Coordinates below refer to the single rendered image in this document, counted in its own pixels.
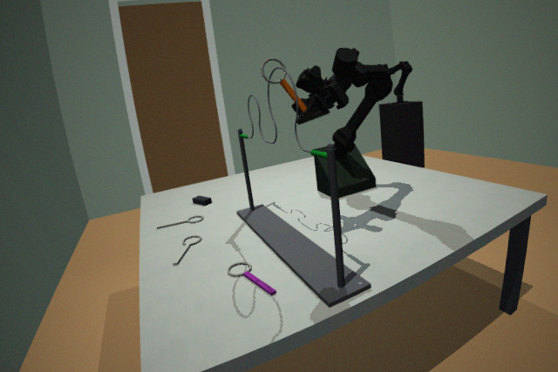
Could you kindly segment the purple handle with grey loop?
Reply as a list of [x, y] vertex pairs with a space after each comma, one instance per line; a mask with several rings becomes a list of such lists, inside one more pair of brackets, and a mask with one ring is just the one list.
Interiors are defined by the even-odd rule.
[[[235, 265], [239, 265], [239, 264], [247, 264], [249, 266], [249, 269], [241, 274], [231, 274], [229, 272], [229, 269]], [[268, 284], [266, 284], [266, 282], [261, 281], [260, 279], [258, 279], [256, 276], [254, 276], [253, 274], [251, 274], [249, 271], [252, 269], [251, 264], [249, 264], [248, 262], [245, 261], [240, 261], [240, 262], [236, 262], [233, 265], [231, 265], [230, 267], [228, 267], [228, 274], [230, 276], [244, 276], [246, 277], [248, 280], [253, 281], [258, 287], [260, 287], [262, 290], [268, 292], [268, 294], [273, 295], [276, 293], [276, 291], [270, 287]]]

